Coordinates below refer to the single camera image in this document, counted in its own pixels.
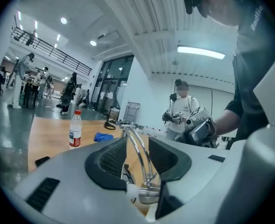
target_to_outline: shoe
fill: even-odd
[[[21,109],[22,107],[20,105],[13,105],[14,109]]]

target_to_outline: fluorescent light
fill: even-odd
[[[64,17],[61,18],[61,23],[62,24],[67,24],[67,19],[65,19]]]
[[[93,47],[97,45],[95,41],[90,41],[90,44],[91,44]]]
[[[198,54],[198,55],[203,55],[203,56],[210,56],[210,57],[214,57],[217,59],[222,60],[225,55],[215,52],[215,51],[211,51],[211,50],[205,50],[205,49],[200,49],[200,48],[193,48],[193,47],[181,47],[179,46],[177,48],[178,52],[182,52],[182,53],[190,53],[190,54]]]

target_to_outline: balcony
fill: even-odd
[[[11,38],[13,38],[16,41],[19,41],[23,44],[28,45],[29,47],[40,51],[47,56],[62,62],[63,64],[67,65],[70,68],[73,68],[85,75],[89,75],[91,72],[91,68],[87,65],[84,65],[83,63],[79,62],[78,60],[74,59],[73,57],[67,55],[66,53],[60,51],[59,49],[56,49],[54,46],[50,45],[49,43],[39,39],[34,38],[32,41],[32,44],[27,43],[28,40],[31,38],[32,34],[21,30],[18,27],[15,27],[11,33]]]

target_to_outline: glossy green floor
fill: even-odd
[[[70,105],[69,113],[61,116],[61,109],[56,108],[57,99],[43,99],[37,102],[35,109],[22,108],[16,110],[7,107],[7,101],[12,94],[6,90],[0,95],[0,182],[13,188],[28,174],[27,155],[28,140],[34,117],[51,119],[71,119],[75,105]],[[100,120],[102,115],[96,111],[81,109],[83,120]]]

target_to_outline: plastic bottle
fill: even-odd
[[[71,119],[70,131],[69,131],[70,149],[80,147],[81,129],[82,129],[82,120],[80,115],[81,115],[81,110],[75,110],[74,116]]]

